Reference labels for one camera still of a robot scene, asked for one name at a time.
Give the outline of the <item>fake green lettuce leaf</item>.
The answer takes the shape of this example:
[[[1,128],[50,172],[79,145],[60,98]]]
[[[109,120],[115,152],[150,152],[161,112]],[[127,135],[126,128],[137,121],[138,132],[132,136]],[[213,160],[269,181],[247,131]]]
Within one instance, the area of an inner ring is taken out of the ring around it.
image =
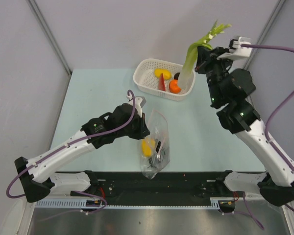
[[[178,78],[178,86],[181,89],[185,89],[189,83],[189,79],[194,68],[194,63],[196,62],[198,56],[197,47],[203,46],[204,48],[211,50],[212,46],[209,44],[209,42],[217,35],[224,33],[225,29],[232,26],[231,24],[217,24],[218,21],[215,21],[215,23],[205,36],[200,38],[198,41],[192,43],[188,47],[186,59]]]

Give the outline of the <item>clear zip top bag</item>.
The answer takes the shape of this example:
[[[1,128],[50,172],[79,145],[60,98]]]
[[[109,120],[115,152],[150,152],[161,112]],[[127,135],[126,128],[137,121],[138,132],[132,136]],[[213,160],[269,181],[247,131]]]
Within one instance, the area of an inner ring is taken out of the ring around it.
[[[170,162],[170,138],[168,122],[158,110],[152,110],[147,127],[150,134],[139,144],[140,168],[151,180]]]

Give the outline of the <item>dark purple fake plum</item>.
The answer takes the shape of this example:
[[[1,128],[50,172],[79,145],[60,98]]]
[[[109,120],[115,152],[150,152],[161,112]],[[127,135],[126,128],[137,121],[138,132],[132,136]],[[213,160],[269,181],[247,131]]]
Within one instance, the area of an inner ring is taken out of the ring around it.
[[[177,72],[175,75],[174,75],[174,80],[178,80],[179,79],[179,76],[180,76],[180,73],[179,72]]]

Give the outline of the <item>yellow fake lemon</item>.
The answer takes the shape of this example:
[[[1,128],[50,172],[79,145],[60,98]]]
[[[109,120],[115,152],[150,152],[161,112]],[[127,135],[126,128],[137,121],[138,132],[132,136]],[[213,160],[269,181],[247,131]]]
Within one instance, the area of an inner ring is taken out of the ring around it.
[[[160,78],[160,76],[163,75],[164,80],[170,80],[172,78],[171,72],[166,69],[155,69],[154,75],[157,78]]]

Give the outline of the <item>orange fake orange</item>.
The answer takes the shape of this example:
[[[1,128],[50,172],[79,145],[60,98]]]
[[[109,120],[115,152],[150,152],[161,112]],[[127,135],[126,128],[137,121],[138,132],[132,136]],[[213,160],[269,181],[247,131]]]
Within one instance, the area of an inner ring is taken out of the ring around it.
[[[178,94],[181,92],[181,88],[178,86],[178,80],[174,79],[169,83],[169,90],[173,94]]]

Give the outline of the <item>fake watermelon slice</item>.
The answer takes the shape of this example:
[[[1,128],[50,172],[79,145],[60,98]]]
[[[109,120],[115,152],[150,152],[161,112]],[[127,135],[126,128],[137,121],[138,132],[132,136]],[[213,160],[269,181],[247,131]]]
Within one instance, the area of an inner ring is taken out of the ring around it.
[[[166,86],[165,86],[165,80],[164,80],[164,75],[163,73],[161,73],[159,75],[159,78],[158,78],[158,90],[160,91],[166,91]]]

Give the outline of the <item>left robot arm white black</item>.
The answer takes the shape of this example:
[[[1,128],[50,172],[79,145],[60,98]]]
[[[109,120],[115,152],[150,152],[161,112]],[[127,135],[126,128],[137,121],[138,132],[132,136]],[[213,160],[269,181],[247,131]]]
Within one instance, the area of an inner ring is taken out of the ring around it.
[[[96,175],[89,170],[59,173],[58,170],[77,157],[111,144],[115,139],[144,139],[150,134],[143,113],[141,97],[117,106],[113,112],[93,118],[60,146],[32,159],[19,157],[15,166],[24,195],[30,203],[50,194],[92,196],[99,191]]]

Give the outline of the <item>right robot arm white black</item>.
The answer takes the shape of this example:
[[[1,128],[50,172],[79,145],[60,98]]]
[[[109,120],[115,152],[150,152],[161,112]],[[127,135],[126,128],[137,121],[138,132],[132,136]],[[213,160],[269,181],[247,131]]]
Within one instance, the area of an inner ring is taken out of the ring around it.
[[[283,150],[265,133],[265,124],[259,113],[246,100],[256,87],[249,71],[227,68],[233,61],[219,58],[229,49],[204,46],[197,48],[195,72],[206,75],[211,107],[218,110],[221,126],[236,135],[255,154],[265,167],[262,173],[240,173],[227,170],[216,180],[216,190],[221,196],[233,191],[261,195],[274,206],[294,201],[294,161],[281,157]]]

